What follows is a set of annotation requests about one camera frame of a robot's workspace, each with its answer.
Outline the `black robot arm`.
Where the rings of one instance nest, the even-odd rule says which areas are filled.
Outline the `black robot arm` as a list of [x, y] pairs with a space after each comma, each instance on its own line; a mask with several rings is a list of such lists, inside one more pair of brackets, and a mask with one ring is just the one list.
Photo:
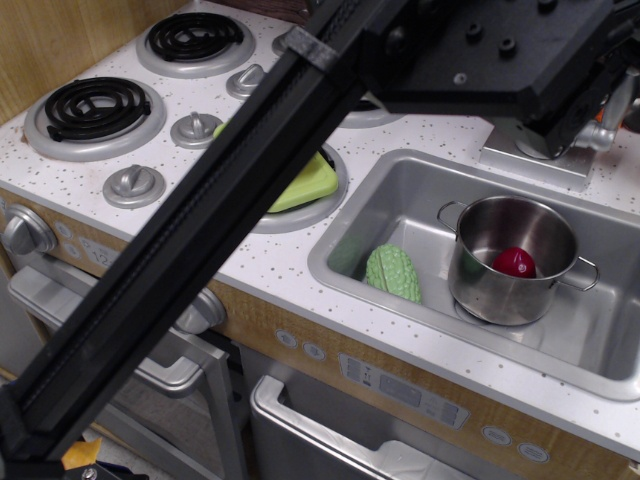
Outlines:
[[[634, 1], [565, 2], [548, 11], [507, 1], [326, 3], [307, 28], [290, 33], [287, 51], [221, 139], [2, 395], [4, 459], [52, 462], [62, 454], [205, 283], [238, 275], [240, 244], [366, 91], [406, 113], [569, 120], [584, 102], [593, 116], [600, 100], [587, 80], [622, 71], [617, 48], [638, 12]], [[356, 232], [366, 201], [358, 189], [340, 211], [315, 250], [314, 274], [348, 306], [371, 303], [382, 332], [320, 313], [295, 288], [293, 302], [307, 319], [462, 383], [487, 403], [638, 459], [639, 377], [621, 373], [622, 355], [613, 379], [576, 385], [570, 400], [561, 398], [561, 369], [549, 359], [520, 360], [507, 350], [505, 373], [487, 365], [498, 354], [493, 338], [454, 316], [461, 307], [448, 284], [454, 231], [414, 240], [413, 259], [426, 272], [424, 306], [356, 281], [373, 233], [391, 228], [375, 215], [370, 232]]]

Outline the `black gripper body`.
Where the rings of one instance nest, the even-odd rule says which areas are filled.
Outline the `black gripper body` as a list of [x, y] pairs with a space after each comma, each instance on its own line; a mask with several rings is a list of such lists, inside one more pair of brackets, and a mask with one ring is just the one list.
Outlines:
[[639, 3], [609, 1], [610, 14], [591, 43], [583, 49], [583, 60], [574, 56], [565, 65], [562, 80], [572, 80], [570, 95], [544, 120], [542, 154], [554, 157], [570, 146], [580, 131], [598, 116], [604, 101], [622, 82], [630, 68], [639, 71]]

